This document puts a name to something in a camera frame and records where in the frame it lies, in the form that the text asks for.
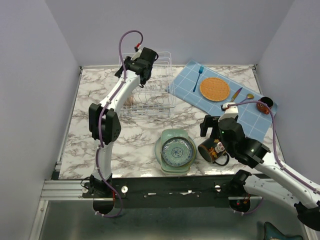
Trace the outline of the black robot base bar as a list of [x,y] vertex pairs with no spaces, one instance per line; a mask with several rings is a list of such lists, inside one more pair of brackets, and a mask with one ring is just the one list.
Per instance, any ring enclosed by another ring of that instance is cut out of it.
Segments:
[[82,185],[83,198],[93,199],[95,210],[109,207],[135,208],[233,208],[248,212],[251,193],[244,189],[250,174],[235,175],[128,177],[113,178],[107,183],[88,177]]

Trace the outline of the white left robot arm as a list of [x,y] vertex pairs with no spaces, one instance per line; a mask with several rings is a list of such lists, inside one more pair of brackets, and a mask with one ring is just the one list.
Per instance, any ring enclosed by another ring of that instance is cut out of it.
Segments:
[[97,141],[92,177],[97,180],[93,191],[101,198],[107,197],[111,185],[106,182],[112,176],[111,158],[114,142],[121,133],[120,111],[137,87],[144,87],[151,78],[154,62],[159,58],[156,51],[143,47],[133,56],[121,58],[122,65],[115,73],[118,82],[110,93],[88,109],[89,131]]

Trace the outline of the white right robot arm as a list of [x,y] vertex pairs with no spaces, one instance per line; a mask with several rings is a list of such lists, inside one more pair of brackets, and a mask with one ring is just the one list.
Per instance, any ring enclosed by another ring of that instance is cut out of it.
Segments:
[[230,183],[230,191],[241,196],[245,192],[261,196],[294,208],[298,220],[307,227],[320,229],[320,186],[304,177],[278,158],[274,151],[258,140],[245,136],[236,117],[206,115],[200,124],[200,135],[205,137],[211,128],[210,138],[216,143],[208,149],[213,157],[227,153],[243,165],[267,175],[278,183],[278,187],[264,186],[250,173],[238,171],[242,177]]

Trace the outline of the blue checked cloth mat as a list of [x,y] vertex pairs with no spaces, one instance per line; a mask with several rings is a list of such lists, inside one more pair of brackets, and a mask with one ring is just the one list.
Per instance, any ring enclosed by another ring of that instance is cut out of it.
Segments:
[[237,108],[237,121],[248,137],[262,142],[272,135],[272,118],[256,106],[256,101],[267,101],[259,91],[253,90],[256,84],[250,66],[218,69],[190,60],[167,91],[211,116],[221,116],[221,106],[225,103],[243,102]]

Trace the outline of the black skull pattern mug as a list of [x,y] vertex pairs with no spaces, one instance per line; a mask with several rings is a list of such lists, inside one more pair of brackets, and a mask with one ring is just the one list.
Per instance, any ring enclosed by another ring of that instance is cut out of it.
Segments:
[[[225,147],[218,138],[208,138],[197,147],[200,155],[208,162],[221,167],[226,166],[230,161]],[[220,157],[225,157],[224,163],[218,163]]]

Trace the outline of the round woven wicker plate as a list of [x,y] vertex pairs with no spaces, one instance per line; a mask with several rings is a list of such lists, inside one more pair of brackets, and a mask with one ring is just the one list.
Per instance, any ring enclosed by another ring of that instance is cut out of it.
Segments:
[[226,81],[218,77],[208,77],[199,85],[200,93],[213,102],[221,102],[230,95],[230,87]]

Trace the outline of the iridescent rainbow knife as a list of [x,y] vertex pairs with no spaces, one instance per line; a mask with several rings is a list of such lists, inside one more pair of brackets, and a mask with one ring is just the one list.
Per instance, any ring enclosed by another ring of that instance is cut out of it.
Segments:
[[238,97],[238,95],[240,94],[240,92],[242,91],[242,87],[241,88],[239,88],[234,94],[233,94],[233,96],[231,97],[231,100],[230,100],[230,102],[234,102],[235,101],[235,99]]

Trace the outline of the small brown clay cup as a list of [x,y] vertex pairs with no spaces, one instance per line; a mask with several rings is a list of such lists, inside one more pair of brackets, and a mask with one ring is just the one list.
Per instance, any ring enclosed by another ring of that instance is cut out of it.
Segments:
[[263,96],[258,101],[259,103],[256,104],[257,110],[265,115],[268,115],[274,106],[274,101],[267,96]]

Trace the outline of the iridescent rainbow spoon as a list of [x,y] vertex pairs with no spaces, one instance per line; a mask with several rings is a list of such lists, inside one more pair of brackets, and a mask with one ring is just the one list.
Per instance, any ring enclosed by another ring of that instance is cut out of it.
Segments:
[[245,102],[245,101],[252,100],[252,99],[254,99],[254,97],[255,97],[255,96],[254,96],[253,94],[248,93],[248,94],[246,95],[245,99],[243,99],[243,100],[240,101],[239,103],[243,103],[243,102]]

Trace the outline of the blue floral ceramic plate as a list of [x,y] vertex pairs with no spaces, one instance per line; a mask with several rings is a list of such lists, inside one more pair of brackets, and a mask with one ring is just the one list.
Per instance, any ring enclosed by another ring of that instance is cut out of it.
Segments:
[[161,146],[162,159],[171,167],[182,167],[191,163],[196,150],[189,139],[173,137]]

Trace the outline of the teal square ceramic plate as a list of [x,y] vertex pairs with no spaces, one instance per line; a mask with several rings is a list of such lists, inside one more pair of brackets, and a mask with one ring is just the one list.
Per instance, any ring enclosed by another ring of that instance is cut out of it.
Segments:
[[161,133],[155,153],[159,156],[157,160],[164,173],[184,175],[194,163],[197,150],[186,130],[171,128]]

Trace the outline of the blue metal fork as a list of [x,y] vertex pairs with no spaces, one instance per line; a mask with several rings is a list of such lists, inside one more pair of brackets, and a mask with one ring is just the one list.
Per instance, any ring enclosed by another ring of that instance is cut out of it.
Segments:
[[199,82],[200,76],[201,76],[202,73],[203,73],[203,70],[204,70],[204,66],[201,65],[200,68],[199,68],[199,70],[198,70],[198,77],[197,77],[197,79],[196,79],[195,85],[194,85],[193,90],[192,90],[193,92],[195,92],[196,89],[197,89],[197,84],[198,84],[198,82]]

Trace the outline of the dark teal star object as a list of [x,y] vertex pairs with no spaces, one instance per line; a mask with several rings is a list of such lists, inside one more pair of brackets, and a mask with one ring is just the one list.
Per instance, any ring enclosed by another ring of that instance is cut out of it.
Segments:
[[285,235],[272,223],[264,223],[264,240],[303,240],[301,235]]

